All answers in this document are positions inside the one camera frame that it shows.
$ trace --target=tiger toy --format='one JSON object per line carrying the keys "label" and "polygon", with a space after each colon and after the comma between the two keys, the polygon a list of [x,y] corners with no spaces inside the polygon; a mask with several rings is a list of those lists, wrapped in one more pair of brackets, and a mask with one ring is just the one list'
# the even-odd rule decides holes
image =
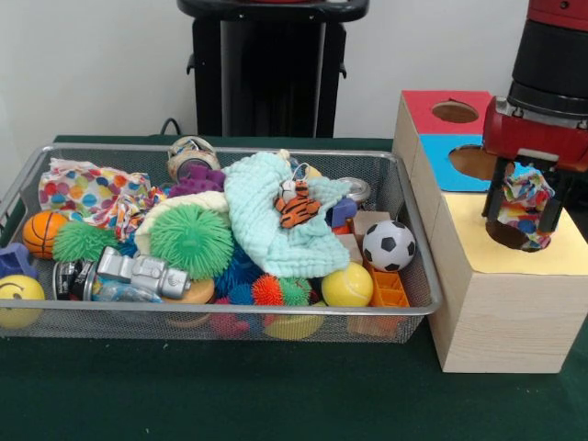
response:
{"label": "tiger toy", "polygon": [[282,214],[279,220],[282,228],[293,228],[316,216],[321,202],[309,198],[306,181],[289,180],[280,186],[274,207]]}

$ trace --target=circular hole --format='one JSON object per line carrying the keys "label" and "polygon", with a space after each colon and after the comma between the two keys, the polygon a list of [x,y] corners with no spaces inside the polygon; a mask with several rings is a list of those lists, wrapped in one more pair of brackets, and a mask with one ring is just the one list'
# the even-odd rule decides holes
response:
{"label": "circular hole", "polygon": [[480,117],[478,110],[474,107],[450,99],[444,103],[435,104],[432,109],[433,115],[445,122],[466,124],[474,122]]}
{"label": "circular hole", "polygon": [[[464,145],[449,154],[449,161],[461,174],[491,181],[496,167],[496,156],[486,153],[479,145]],[[515,171],[514,164],[508,164],[506,175]]]}

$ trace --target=yellow ball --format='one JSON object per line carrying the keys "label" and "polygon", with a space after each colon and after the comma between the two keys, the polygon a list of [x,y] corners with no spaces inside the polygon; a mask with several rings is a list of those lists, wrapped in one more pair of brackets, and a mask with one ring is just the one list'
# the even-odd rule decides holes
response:
{"label": "yellow ball", "polygon": [[[8,276],[0,279],[0,299],[45,300],[43,287],[34,278]],[[0,326],[8,329],[24,328],[34,323],[42,310],[0,308]]]}
{"label": "yellow ball", "polygon": [[355,262],[322,280],[322,296],[329,306],[367,306],[373,293],[371,275]]}

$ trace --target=purple toy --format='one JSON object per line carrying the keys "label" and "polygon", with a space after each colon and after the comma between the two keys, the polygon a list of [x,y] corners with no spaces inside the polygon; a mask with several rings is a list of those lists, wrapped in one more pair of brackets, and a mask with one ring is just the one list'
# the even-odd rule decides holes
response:
{"label": "purple toy", "polygon": [[11,243],[6,248],[0,249],[0,278],[24,274],[37,278],[39,271],[28,262],[28,249],[22,243]]}
{"label": "purple toy", "polygon": [[347,219],[357,214],[357,204],[353,199],[343,198],[337,205],[327,211],[327,223],[332,228],[343,227]]}
{"label": "purple toy", "polygon": [[169,197],[196,195],[205,191],[224,191],[225,175],[221,170],[210,170],[204,165],[190,164],[188,176],[169,191]]}

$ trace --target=colorful fabric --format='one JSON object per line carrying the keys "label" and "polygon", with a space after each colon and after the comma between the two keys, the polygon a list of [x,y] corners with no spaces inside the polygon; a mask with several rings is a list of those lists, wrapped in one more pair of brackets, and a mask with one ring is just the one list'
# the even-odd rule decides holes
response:
{"label": "colorful fabric", "polygon": [[42,209],[112,229],[120,242],[126,242],[146,211],[165,198],[145,173],[128,174],[89,162],[51,158],[50,171],[39,182]]}
{"label": "colorful fabric", "polygon": [[553,188],[541,173],[531,172],[519,177],[507,177],[503,191],[504,202],[498,221],[526,235],[528,242],[523,245],[523,250],[546,248],[551,242],[551,235],[540,232],[538,226],[548,200],[555,195]]}

